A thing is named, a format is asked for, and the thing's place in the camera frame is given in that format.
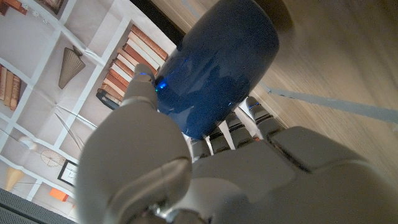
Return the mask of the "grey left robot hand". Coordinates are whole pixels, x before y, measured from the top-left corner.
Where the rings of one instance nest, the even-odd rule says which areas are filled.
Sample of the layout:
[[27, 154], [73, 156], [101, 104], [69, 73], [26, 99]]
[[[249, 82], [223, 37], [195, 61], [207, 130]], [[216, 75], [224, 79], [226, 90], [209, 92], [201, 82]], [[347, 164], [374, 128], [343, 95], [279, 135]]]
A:
[[193, 161], [136, 67], [121, 106], [88, 138], [80, 223], [396, 223], [397, 190], [365, 158], [296, 126]]

